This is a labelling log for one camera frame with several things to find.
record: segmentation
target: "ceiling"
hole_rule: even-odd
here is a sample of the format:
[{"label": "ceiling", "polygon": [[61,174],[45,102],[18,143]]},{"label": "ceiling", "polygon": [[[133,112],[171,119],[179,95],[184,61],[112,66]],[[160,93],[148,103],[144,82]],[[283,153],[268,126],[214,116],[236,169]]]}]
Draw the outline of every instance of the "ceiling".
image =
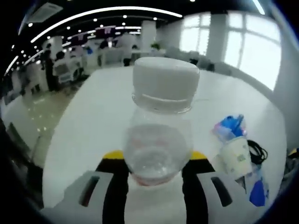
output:
[{"label": "ceiling", "polygon": [[[267,0],[259,1],[263,6],[266,14],[270,16]],[[20,24],[24,16],[28,14],[28,10],[32,7],[32,5],[36,3],[38,5],[37,8],[39,8],[46,2],[59,5],[63,7],[63,10],[50,17],[43,23],[34,23],[32,27],[28,27],[28,25],[25,24],[23,29],[21,30],[20,35],[18,35]],[[103,24],[104,26],[121,26],[121,24],[125,22],[126,26],[141,26],[141,22],[143,20],[150,20],[153,17],[158,18],[158,27],[163,24],[180,19],[178,17],[167,14],[140,10],[101,12],[82,16],[80,18],[64,23],[39,38],[36,42],[30,43],[30,41],[34,37],[36,37],[39,33],[52,26],[53,24],[56,24],[57,22],[60,22],[61,20],[66,19],[70,16],[89,10],[115,6],[139,6],[167,10],[170,12],[181,14],[183,16],[206,11],[210,11],[211,13],[224,13],[226,10],[242,10],[258,13],[256,6],[251,0],[195,0],[195,2],[190,2],[190,0],[23,0],[18,1],[17,4],[17,8],[14,7],[15,5],[12,6],[12,9],[15,13],[11,21],[12,26],[10,26],[10,36],[7,39],[7,44],[5,45],[5,47],[9,49],[9,53],[7,53],[7,57],[5,58],[6,68],[16,55],[19,55],[19,61],[28,60],[29,55],[32,56],[36,53],[36,49],[34,47],[37,46],[37,49],[41,49],[41,45],[47,39],[47,36],[62,35],[68,37],[77,34],[79,29],[82,30],[82,32],[85,32],[99,27],[100,24]],[[23,58],[23,54],[21,54],[22,50],[25,51],[25,58]]]}]

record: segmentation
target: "white table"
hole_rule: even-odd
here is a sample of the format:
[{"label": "white table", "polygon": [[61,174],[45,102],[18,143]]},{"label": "white table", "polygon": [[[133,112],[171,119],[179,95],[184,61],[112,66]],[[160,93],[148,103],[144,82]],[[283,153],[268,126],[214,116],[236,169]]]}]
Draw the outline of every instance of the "white table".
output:
[{"label": "white table", "polygon": [[[122,133],[135,109],[132,67],[95,71],[68,105],[55,129],[43,172],[43,202],[53,207],[64,190],[87,170],[95,170],[102,156],[121,149]],[[194,149],[209,160],[220,142],[213,126],[230,114],[245,116],[248,138],[269,152],[263,164],[270,201],[278,193],[286,156],[285,123],[266,97],[242,80],[201,71],[192,110]]]}]

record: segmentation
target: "shiny floor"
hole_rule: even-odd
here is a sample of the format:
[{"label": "shiny floor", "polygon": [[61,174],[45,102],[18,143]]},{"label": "shiny floor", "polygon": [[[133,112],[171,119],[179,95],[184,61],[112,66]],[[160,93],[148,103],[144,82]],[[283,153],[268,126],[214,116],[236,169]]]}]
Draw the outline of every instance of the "shiny floor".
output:
[{"label": "shiny floor", "polygon": [[32,161],[43,168],[55,127],[62,117],[66,107],[74,97],[82,83],[66,86],[57,92],[40,92],[24,96],[24,104],[36,124],[40,138],[33,152]]}]

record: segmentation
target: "window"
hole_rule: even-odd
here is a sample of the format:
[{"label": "window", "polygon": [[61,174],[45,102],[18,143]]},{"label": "window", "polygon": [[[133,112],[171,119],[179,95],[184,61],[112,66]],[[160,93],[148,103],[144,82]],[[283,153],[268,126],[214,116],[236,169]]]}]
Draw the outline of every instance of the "window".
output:
[{"label": "window", "polygon": [[186,52],[198,51],[201,55],[206,55],[210,24],[210,13],[185,17],[180,38],[180,50]]},{"label": "window", "polygon": [[274,90],[281,61],[278,25],[260,16],[229,13],[227,30],[223,61]]},{"label": "window", "polygon": [[228,45],[226,48],[224,62],[237,67],[240,60],[242,35],[240,32],[230,31],[228,33]]}]

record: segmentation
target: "table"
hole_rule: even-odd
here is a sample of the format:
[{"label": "table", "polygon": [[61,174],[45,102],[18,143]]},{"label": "table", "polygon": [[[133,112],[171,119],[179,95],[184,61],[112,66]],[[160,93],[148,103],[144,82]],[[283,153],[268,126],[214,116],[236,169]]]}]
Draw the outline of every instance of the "table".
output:
[{"label": "table", "polygon": [[[61,201],[64,190],[84,172],[95,170],[105,153],[121,149],[122,134],[135,109],[132,70],[133,67],[120,67],[95,71],[66,108],[52,137],[43,171],[45,207]],[[263,169],[272,202],[285,166],[282,113],[242,80],[201,70],[192,109],[185,115],[192,119],[194,150],[212,161],[221,144],[211,129],[225,116],[239,113],[245,116],[248,138],[269,153]]]}]

